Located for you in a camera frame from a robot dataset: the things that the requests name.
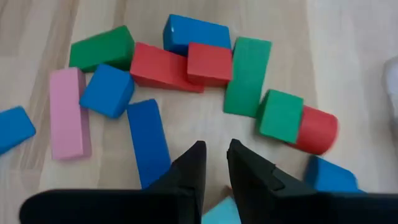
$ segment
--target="red block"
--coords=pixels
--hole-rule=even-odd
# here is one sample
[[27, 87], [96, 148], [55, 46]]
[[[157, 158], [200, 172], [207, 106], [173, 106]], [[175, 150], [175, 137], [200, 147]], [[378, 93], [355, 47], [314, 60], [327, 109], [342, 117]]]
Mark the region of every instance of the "red block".
[[195, 84], [227, 85], [232, 79], [231, 49], [189, 43], [188, 79]]
[[338, 120], [332, 114], [304, 106], [296, 144], [301, 151], [320, 155], [325, 153], [336, 139]]
[[187, 58], [154, 46], [137, 43], [130, 73], [140, 86], [201, 93], [203, 85], [188, 81]]

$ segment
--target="toy block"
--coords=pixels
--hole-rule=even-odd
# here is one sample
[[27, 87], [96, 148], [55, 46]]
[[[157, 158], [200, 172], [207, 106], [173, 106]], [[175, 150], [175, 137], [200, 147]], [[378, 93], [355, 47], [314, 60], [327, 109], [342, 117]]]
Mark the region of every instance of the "toy block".
[[169, 15], [163, 30], [163, 49], [186, 56], [190, 42], [231, 49], [227, 26]]
[[233, 79], [228, 83], [224, 112], [256, 117], [271, 42], [238, 37], [233, 55]]
[[189, 43], [188, 80], [198, 85], [225, 86], [232, 79], [232, 51]]
[[231, 197], [226, 197], [201, 218], [202, 224], [240, 224], [238, 208]]
[[171, 166], [159, 107], [154, 99], [134, 103], [127, 107], [127, 117], [141, 187], [145, 189]]
[[94, 72], [105, 63], [121, 70], [129, 70], [134, 53], [134, 39], [126, 26], [103, 32], [72, 44], [69, 67]]
[[139, 42], [130, 73], [140, 86], [197, 93], [204, 91], [203, 85], [188, 81], [187, 58]]
[[298, 137], [292, 147], [301, 151], [321, 155], [336, 139], [338, 120], [332, 114], [304, 106]]
[[88, 111], [79, 99], [86, 88], [79, 68], [52, 72], [50, 76], [50, 121], [52, 158], [76, 159], [91, 155]]
[[21, 106], [0, 112], [0, 155], [35, 135], [36, 129]]
[[268, 90], [257, 114], [257, 127], [265, 136], [295, 143], [299, 134], [303, 99], [277, 90]]
[[128, 72], [109, 65], [99, 65], [91, 78], [80, 105], [110, 118], [123, 114], [134, 92], [134, 81]]
[[310, 156], [304, 182], [321, 192], [362, 192], [353, 173], [318, 156]]

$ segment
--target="blue cube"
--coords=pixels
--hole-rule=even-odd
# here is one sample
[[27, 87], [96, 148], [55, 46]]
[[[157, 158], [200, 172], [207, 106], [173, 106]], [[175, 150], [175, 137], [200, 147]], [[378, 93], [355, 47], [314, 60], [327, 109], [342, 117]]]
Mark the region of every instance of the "blue cube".
[[227, 26], [184, 16], [169, 15], [163, 30], [163, 48], [186, 56], [190, 42], [231, 49], [231, 39]]
[[134, 92], [129, 72], [101, 64], [80, 98], [80, 105], [110, 118], [123, 114]]
[[36, 134], [21, 106], [0, 112], [0, 155]]
[[162, 119], [153, 99], [129, 105], [127, 116], [141, 187], [145, 189], [171, 166]]
[[238, 208], [231, 197], [226, 197], [201, 218], [202, 224], [240, 224]]
[[318, 156], [310, 157], [304, 182], [321, 192], [362, 192], [353, 173]]

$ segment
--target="green cube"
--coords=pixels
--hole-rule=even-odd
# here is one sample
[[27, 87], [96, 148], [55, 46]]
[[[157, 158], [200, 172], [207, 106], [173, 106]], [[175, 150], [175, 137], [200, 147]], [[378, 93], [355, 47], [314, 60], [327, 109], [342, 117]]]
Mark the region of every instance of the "green cube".
[[126, 26], [94, 35], [71, 46], [69, 67], [94, 72], [101, 63], [129, 70], [134, 53], [134, 39]]
[[238, 37], [233, 56], [233, 78], [224, 99], [224, 112], [255, 118], [259, 107], [272, 43]]
[[256, 126], [265, 136], [295, 143], [303, 113], [303, 98], [268, 90], [257, 111]]

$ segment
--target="pink rectangular block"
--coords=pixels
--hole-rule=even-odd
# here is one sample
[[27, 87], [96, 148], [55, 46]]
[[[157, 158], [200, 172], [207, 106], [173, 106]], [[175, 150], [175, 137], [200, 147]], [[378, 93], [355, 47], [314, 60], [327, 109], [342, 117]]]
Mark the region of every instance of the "pink rectangular block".
[[58, 160], [91, 155], [88, 111], [79, 105], [86, 78], [78, 68], [54, 71], [50, 77], [52, 158]]

